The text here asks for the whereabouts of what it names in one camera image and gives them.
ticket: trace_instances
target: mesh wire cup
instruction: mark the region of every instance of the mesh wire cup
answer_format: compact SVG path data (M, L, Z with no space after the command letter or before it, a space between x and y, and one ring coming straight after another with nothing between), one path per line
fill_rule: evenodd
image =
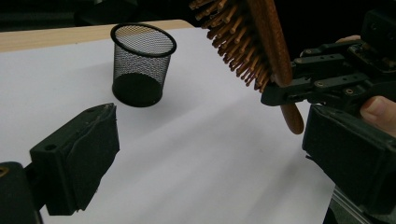
M113 27L113 93L121 102L135 107L157 104L163 97L163 84L175 39L155 26L122 23Z

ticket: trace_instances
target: human hand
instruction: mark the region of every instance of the human hand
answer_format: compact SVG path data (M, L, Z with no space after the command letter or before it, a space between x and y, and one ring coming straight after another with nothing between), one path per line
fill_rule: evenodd
M361 116L379 130L396 137L396 103L374 96L361 107Z

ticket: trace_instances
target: hairbrush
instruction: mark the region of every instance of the hairbrush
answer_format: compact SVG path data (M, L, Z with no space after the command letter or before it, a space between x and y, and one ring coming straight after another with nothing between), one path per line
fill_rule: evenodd
M292 81L290 56L274 0L193 0L195 18L204 19L202 28L219 56L249 86L263 92L269 82L286 87ZM281 105L289 129L304 130L296 104Z

